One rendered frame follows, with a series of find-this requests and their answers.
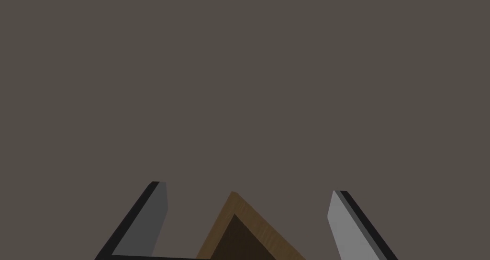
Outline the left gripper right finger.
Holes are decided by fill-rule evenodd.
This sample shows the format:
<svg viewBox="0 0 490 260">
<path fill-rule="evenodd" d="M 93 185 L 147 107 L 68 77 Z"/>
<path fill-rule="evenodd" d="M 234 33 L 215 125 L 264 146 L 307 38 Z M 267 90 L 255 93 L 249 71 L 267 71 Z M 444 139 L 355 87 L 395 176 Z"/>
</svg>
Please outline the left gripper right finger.
<svg viewBox="0 0 490 260">
<path fill-rule="evenodd" d="M 333 191 L 327 219 L 341 260 L 399 260 L 349 192 Z"/>
</svg>

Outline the brown wooden cupboard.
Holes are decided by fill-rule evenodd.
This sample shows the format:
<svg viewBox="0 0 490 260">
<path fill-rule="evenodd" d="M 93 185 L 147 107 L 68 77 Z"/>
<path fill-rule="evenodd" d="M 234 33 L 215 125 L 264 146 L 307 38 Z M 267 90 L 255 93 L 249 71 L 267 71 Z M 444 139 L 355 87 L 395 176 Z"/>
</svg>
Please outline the brown wooden cupboard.
<svg viewBox="0 0 490 260">
<path fill-rule="evenodd" d="M 237 192 L 230 192 L 196 258 L 306 260 Z"/>
</svg>

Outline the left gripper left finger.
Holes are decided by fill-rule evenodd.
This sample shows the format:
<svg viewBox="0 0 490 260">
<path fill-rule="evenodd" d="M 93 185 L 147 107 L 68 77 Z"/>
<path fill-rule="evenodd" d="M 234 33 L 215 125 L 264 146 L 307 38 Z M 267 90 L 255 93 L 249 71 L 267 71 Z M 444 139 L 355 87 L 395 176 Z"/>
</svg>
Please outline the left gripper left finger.
<svg viewBox="0 0 490 260">
<path fill-rule="evenodd" d="M 151 182 L 97 254 L 97 259 L 152 259 L 168 211 L 167 185 Z"/>
</svg>

